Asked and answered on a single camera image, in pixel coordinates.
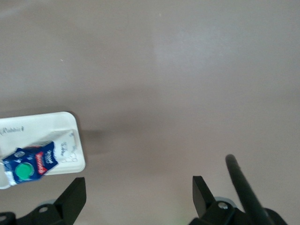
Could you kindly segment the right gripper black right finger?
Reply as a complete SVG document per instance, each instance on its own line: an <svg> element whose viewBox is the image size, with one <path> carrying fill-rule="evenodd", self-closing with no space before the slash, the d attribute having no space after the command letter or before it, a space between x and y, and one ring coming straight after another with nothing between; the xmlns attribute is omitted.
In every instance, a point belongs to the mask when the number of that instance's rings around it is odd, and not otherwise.
<svg viewBox="0 0 300 225"><path fill-rule="evenodd" d="M198 217L190 225L242 225L244 213L226 198L215 198L202 176L193 176L193 203Z"/></svg>

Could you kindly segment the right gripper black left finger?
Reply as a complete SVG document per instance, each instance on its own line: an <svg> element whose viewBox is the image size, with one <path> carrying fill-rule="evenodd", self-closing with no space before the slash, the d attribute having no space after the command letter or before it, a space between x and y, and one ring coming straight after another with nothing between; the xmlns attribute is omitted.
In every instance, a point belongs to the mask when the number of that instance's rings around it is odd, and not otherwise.
<svg viewBox="0 0 300 225"><path fill-rule="evenodd" d="M73 225L86 203L85 178L73 182L52 204L36 207L16 220L18 225Z"/></svg>

